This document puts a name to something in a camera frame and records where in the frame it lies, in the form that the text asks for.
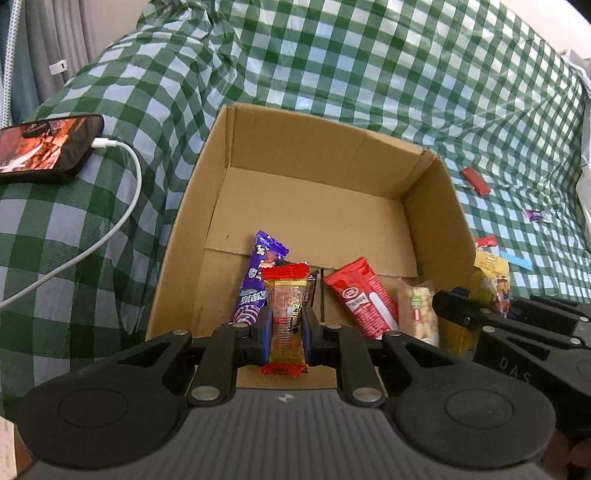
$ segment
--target yellow snack package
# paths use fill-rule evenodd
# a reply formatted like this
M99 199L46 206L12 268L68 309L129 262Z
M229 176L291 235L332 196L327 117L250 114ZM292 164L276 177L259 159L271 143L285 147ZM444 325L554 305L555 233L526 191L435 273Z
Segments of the yellow snack package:
M476 250L470 299L486 304L507 317L510 302L509 263L484 250Z

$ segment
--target snack bag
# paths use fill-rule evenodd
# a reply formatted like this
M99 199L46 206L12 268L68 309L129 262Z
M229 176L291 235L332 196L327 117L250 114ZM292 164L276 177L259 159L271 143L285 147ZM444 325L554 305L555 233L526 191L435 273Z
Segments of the snack bag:
M476 250L469 298L485 303L494 312L509 313L509 263L484 250Z
M273 334L265 374L297 377L306 368L301 342L301 311L308 286L308 265L264 268L261 276L272 313Z
M271 235L260 230L256 233L255 248L236 301L236 309L232 319L234 323L254 325L256 317L267 299L267 292L261 280L261 269L274 267L275 262L285 258L288 253L289 250Z
M398 286L398 324L400 331L425 343L439 346L437 315L431 306L433 289L429 284L418 287L400 280Z
M398 307L365 258L344 266L324 279L351 311L367 338L382 338L398 330Z

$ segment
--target metal screw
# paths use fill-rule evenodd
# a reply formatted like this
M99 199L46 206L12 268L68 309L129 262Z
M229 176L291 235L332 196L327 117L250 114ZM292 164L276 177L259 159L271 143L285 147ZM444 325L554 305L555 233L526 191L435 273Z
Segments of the metal screw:
M373 403L382 398L380 390L371 387L355 388L353 398L363 403Z
M220 391L211 385L202 385L191 390L191 396L195 400L212 401L220 396Z

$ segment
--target green checkered tablecloth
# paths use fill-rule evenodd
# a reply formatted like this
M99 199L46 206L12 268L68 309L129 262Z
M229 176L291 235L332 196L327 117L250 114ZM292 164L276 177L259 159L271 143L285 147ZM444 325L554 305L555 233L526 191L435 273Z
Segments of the green checkered tablecloth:
M96 254L0 311L0 414L33 386L140 341L183 192L222 105L257 103L425 145L446 163L475 237L530 259L515 294L588 299L574 184L583 91L497 0L153 0L38 117L101 113L143 156L132 218ZM100 238L135 181L118 150L59 186L0 186L0 298ZM491 185L475 195L459 174ZM550 223L525 223L521 209Z

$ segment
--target small purple wrapper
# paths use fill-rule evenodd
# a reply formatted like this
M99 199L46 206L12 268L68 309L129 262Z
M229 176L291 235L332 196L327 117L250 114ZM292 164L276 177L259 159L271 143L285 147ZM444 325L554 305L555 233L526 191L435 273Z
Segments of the small purple wrapper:
M256 233L255 248L236 301L232 318L234 323L254 325L267 299L267 291L261 280L261 268L274 267L275 262L283 260L288 253L289 250L268 233L262 230Z

